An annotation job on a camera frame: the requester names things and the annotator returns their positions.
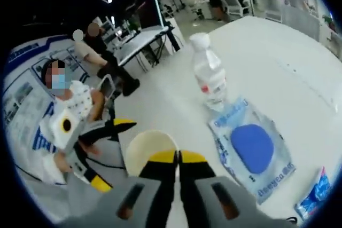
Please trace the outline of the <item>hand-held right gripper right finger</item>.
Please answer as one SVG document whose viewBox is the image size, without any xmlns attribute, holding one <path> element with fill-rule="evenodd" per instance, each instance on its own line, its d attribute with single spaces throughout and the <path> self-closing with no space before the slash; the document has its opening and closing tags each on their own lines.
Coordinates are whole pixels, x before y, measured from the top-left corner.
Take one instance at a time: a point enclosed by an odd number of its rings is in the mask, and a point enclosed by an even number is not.
<svg viewBox="0 0 342 228">
<path fill-rule="evenodd" d="M 189 227 L 258 227 L 249 193 L 228 177 L 217 176 L 204 156 L 180 150 L 178 165 Z"/>
</svg>

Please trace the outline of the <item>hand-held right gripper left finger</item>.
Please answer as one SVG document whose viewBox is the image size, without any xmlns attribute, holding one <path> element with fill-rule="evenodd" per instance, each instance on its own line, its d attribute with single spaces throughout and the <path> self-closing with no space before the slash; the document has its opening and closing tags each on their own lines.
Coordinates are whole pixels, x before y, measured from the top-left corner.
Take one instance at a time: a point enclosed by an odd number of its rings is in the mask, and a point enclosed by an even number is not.
<svg viewBox="0 0 342 228">
<path fill-rule="evenodd" d="M 165 150 L 152 154 L 139 178 L 158 183 L 147 192 L 147 185 L 135 184 L 125 196 L 117 211 L 121 220 L 139 219 L 134 227 L 166 227 L 174 200 L 174 184 L 178 163 L 178 151 Z"/>
</svg>

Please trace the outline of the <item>person's left hand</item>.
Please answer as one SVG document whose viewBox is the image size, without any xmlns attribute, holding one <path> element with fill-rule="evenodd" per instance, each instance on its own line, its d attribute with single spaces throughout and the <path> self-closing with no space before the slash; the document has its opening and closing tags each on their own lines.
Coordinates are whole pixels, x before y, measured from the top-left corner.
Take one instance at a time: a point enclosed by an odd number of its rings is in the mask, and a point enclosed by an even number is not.
<svg viewBox="0 0 342 228">
<path fill-rule="evenodd" d="M 81 141 L 79 141 L 78 144 L 81 146 L 81 148 L 83 149 L 83 151 L 86 154 L 93 154 L 93 155 L 99 155 L 100 154 L 100 150 L 96 145 L 86 145 Z M 57 150 L 53 159 L 54 159 L 54 162 L 55 162 L 57 168 L 61 172 L 72 172 L 72 168 L 67 163 L 64 152 L 62 152 L 61 150 Z"/>
</svg>

